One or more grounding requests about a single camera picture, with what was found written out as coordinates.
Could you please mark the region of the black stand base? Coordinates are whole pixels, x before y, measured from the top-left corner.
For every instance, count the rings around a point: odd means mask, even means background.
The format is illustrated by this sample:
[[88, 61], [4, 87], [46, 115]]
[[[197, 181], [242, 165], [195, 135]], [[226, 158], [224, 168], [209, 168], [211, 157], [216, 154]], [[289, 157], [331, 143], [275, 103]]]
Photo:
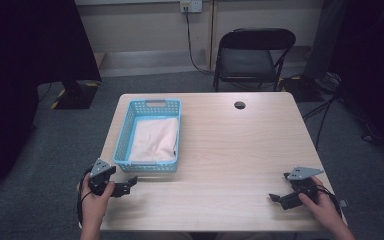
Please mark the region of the black stand base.
[[52, 109], [73, 110], [89, 109], [95, 94], [100, 87], [98, 82], [78, 83], [77, 81], [63, 81], [64, 89], [60, 92]]

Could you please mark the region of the person's right hand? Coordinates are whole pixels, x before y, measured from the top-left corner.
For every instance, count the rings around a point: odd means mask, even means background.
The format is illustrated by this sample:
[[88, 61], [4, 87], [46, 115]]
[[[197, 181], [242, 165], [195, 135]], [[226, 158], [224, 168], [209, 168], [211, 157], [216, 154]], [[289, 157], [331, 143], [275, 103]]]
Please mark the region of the person's right hand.
[[298, 197], [315, 219], [327, 230], [337, 230], [344, 224], [328, 194], [318, 191], [316, 201], [313, 201], [304, 193], [299, 193]]

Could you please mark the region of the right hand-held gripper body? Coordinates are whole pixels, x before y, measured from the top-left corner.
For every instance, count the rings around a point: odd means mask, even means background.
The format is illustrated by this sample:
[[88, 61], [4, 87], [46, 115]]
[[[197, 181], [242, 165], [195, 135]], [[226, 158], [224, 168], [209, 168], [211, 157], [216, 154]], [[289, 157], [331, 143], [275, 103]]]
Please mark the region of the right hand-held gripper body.
[[318, 187], [312, 180], [313, 176], [323, 173], [322, 169], [297, 166], [285, 178], [291, 183], [293, 192], [285, 196], [285, 204], [301, 204], [299, 194], [304, 193], [311, 200], [317, 197]]

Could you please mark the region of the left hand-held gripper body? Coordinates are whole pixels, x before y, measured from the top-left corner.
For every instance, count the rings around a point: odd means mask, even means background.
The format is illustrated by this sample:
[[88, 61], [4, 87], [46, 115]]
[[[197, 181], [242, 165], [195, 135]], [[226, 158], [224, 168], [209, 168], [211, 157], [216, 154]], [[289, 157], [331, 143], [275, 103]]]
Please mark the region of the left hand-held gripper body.
[[101, 196], [106, 189], [112, 174], [116, 172], [116, 167], [101, 160], [97, 159], [90, 171], [90, 178], [88, 186], [95, 194]]

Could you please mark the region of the light blue plastic basket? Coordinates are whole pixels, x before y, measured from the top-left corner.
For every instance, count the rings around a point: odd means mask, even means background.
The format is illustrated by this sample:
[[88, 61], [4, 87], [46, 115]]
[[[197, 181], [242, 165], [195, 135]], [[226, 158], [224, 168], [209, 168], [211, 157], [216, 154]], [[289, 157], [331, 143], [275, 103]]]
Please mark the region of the light blue plastic basket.
[[[181, 112], [182, 101], [176, 98], [131, 100], [127, 106], [124, 121], [119, 132], [118, 141], [113, 153], [113, 161], [118, 164], [124, 172], [175, 172], [178, 165]], [[129, 161], [128, 158], [137, 122], [140, 120], [165, 118], [177, 118], [179, 122], [175, 159], [158, 162]]]

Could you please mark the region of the black floor plate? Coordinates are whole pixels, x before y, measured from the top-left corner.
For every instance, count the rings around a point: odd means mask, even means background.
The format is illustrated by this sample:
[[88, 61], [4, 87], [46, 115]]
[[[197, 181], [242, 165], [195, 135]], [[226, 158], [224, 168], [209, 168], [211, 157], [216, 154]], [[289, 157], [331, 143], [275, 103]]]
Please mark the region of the black floor plate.
[[291, 93], [296, 102], [320, 102], [323, 100], [314, 79], [300, 76], [284, 78], [279, 82], [281, 91]]

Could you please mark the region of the white wall socket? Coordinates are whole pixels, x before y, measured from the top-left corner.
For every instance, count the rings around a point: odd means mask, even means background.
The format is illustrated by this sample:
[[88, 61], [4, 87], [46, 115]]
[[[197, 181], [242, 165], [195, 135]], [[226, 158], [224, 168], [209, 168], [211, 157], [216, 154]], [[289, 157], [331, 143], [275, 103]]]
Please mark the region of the white wall socket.
[[203, 10], [202, 0], [180, 0], [179, 3], [182, 13], [201, 13]]

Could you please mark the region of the black folding chair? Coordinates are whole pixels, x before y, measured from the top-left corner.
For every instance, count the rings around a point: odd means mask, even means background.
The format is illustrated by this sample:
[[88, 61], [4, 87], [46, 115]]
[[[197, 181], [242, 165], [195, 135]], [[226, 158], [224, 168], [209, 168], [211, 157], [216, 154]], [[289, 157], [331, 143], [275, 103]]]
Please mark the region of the black folding chair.
[[277, 90], [286, 55], [296, 43], [295, 34], [283, 28], [240, 28], [219, 42], [213, 78], [220, 82], [272, 83]]

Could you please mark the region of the pale pink cloth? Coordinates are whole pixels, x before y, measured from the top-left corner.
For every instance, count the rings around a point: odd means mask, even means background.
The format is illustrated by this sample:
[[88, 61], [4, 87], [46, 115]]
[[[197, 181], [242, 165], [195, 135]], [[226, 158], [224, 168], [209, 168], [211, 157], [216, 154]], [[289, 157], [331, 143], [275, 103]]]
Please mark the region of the pale pink cloth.
[[178, 126], [177, 118], [138, 121], [128, 160], [139, 162], [174, 160]]

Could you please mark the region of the black tripod legs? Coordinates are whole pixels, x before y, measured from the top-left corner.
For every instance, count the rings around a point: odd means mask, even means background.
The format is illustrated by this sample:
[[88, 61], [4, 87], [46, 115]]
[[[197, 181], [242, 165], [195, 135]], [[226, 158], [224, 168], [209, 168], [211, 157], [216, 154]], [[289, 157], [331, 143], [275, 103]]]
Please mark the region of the black tripod legs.
[[308, 113], [304, 114], [302, 116], [302, 119], [304, 122], [307, 122], [310, 118], [320, 114], [321, 115], [321, 120], [319, 123], [319, 126], [317, 128], [317, 132], [315, 135], [315, 138], [313, 140], [313, 145], [315, 149], [319, 148], [319, 142], [320, 142], [320, 136], [323, 130], [323, 125], [326, 120], [327, 114], [329, 112], [329, 109], [333, 102], [337, 99], [335, 95], [333, 95], [329, 100], [324, 101], [321, 105], [317, 106], [316, 108], [310, 110]]

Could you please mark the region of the black curtain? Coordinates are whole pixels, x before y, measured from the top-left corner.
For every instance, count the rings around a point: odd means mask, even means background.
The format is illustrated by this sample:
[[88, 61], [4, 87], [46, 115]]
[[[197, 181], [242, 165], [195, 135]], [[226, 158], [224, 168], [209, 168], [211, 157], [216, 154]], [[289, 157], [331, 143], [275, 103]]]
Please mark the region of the black curtain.
[[100, 79], [75, 0], [0, 0], [0, 180], [28, 138], [38, 87]]
[[349, 0], [330, 69], [384, 141], [384, 0]]

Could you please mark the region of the person's left hand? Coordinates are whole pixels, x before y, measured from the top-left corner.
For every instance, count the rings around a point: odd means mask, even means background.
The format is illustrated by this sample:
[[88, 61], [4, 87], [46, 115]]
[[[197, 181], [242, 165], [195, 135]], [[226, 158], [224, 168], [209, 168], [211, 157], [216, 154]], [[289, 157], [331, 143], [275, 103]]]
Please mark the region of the person's left hand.
[[99, 229], [108, 206], [109, 198], [115, 188], [115, 183], [110, 181], [101, 196], [95, 195], [89, 188], [90, 174], [87, 173], [79, 188], [82, 201], [82, 229]]

